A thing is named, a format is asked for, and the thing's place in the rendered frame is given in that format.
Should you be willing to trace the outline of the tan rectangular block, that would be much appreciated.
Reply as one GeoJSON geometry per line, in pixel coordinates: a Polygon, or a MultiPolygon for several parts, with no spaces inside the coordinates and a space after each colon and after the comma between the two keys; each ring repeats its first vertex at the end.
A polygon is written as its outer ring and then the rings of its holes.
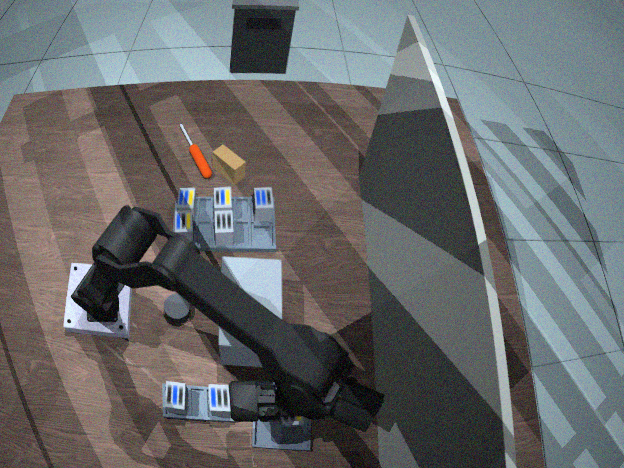
{"type": "Polygon", "coordinates": [[[245,178],[245,161],[225,145],[213,152],[212,167],[233,185],[245,178]]]}

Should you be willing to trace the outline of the dark grey cylinder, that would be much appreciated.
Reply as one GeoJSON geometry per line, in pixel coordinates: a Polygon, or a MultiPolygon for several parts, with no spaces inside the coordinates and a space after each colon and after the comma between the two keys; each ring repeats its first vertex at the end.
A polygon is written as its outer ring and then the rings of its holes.
{"type": "Polygon", "coordinates": [[[171,294],[164,301],[164,311],[171,322],[185,322],[190,314],[189,302],[179,294],[171,294]]]}

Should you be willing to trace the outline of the orange screwdriver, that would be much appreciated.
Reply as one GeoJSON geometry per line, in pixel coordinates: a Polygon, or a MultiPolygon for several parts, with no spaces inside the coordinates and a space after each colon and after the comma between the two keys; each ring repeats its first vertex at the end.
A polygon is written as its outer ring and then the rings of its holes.
{"type": "Polygon", "coordinates": [[[201,153],[198,145],[192,144],[192,141],[190,140],[189,135],[186,133],[186,130],[184,129],[182,124],[180,124],[180,127],[182,128],[182,131],[185,133],[184,135],[185,137],[187,137],[187,141],[190,143],[189,151],[195,161],[195,164],[198,166],[199,171],[201,172],[201,174],[203,175],[205,179],[210,178],[212,176],[212,170],[208,166],[208,163],[205,160],[203,154],[201,153]]]}

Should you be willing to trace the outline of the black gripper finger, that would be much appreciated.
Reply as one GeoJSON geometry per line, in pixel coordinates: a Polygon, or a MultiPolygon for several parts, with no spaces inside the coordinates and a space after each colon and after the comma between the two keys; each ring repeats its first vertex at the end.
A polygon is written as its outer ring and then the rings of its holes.
{"type": "Polygon", "coordinates": [[[303,417],[308,418],[310,420],[321,420],[321,419],[328,419],[329,418],[329,417],[327,417],[325,415],[322,415],[321,413],[316,412],[316,411],[315,411],[315,415],[303,416],[303,417]]]}
{"type": "MultiPolygon", "coordinates": [[[[275,389],[275,385],[267,385],[267,386],[257,386],[256,387],[256,394],[265,394],[267,393],[268,390],[274,390],[275,389]]],[[[280,412],[277,412],[275,416],[259,416],[259,420],[261,422],[272,422],[272,421],[277,421],[279,422],[280,419],[280,412]]]]}

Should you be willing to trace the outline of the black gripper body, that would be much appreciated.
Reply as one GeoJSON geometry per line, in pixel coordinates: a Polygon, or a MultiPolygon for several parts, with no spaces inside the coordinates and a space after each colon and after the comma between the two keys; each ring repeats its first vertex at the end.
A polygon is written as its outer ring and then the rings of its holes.
{"type": "Polygon", "coordinates": [[[235,422],[254,422],[259,416],[298,417],[315,415],[305,407],[289,405],[280,396],[278,387],[265,394],[256,394],[255,381],[232,381],[229,383],[231,419],[235,422]],[[258,414],[259,410],[259,414],[258,414]]]}

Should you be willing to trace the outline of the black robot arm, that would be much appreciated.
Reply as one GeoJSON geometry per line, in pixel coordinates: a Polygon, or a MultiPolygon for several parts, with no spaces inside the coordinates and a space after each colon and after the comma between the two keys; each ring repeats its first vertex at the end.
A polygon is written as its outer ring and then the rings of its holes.
{"type": "Polygon", "coordinates": [[[354,364],[338,341],[277,317],[205,260],[191,240],[170,231],[159,213],[123,206],[92,255],[94,263],[71,295],[88,322],[117,322],[124,285],[159,285],[249,347],[289,405],[363,432],[379,413],[385,395],[348,379],[354,364]],[[152,263],[139,262],[157,234],[167,237],[163,249],[152,263]]]}

